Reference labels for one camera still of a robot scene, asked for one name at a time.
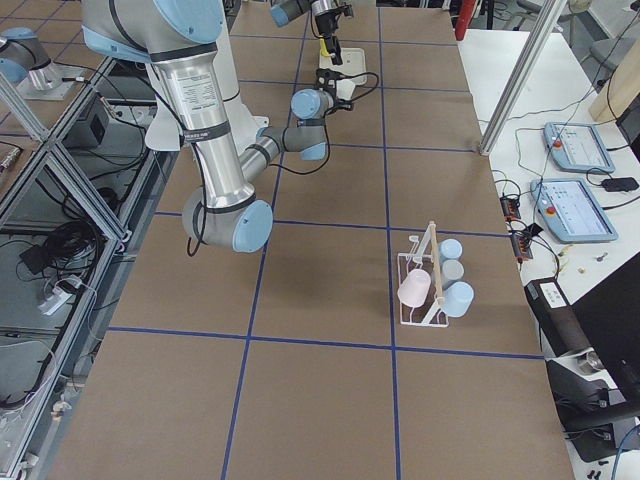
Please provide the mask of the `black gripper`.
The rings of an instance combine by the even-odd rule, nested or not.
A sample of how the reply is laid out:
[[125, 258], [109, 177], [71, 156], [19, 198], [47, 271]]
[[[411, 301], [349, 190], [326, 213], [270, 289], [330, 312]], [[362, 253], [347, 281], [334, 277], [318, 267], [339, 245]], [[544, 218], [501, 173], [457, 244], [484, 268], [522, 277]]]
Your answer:
[[312, 14], [320, 34], [320, 55], [331, 59], [333, 65], [342, 65], [342, 53], [339, 39], [335, 34], [341, 15], [351, 18], [353, 8], [349, 2], [313, 2]]
[[325, 113], [335, 113], [338, 110], [352, 111], [354, 109], [352, 95], [354, 82], [339, 71], [328, 68], [318, 68], [315, 73], [314, 88], [322, 91], [327, 99]]

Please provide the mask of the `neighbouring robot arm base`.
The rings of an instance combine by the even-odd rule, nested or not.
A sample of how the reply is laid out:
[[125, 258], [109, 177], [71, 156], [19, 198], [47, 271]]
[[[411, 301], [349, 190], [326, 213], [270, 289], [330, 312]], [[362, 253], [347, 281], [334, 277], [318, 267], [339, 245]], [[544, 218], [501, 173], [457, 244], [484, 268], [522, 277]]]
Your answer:
[[54, 62], [33, 30], [14, 27], [1, 32], [1, 72], [24, 99], [62, 101], [85, 69]]

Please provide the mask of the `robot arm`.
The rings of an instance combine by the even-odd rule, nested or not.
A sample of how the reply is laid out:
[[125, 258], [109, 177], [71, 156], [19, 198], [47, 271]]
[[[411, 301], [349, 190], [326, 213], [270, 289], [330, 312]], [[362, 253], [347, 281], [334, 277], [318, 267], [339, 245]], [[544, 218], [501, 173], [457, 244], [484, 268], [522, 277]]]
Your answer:
[[203, 185], [183, 209], [187, 234], [236, 252], [260, 250], [273, 213], [251, 182], [284, 152], [325, 157], [327, 116], [353, 107], [336, 85], [345, 75], [317, 70], [314, 87], [292, 97], [296, 126], [260, 126], [239, 97], [222, 2], [85, 1], [82, 30], [94, 52], [146, 66], [160, 103], [147, 145], [191, 146]]
[[323, 40], [333, 65], [342, 65], [342, 51], [336, 35], [339, 19], [353, 17], [353, 7], [347, 1], [331, 0], [286, 0], [275, 1], [270, 8], [272, 19], [278, 27], [284, 27], [293, 20], [311, 13], [316, 30]]

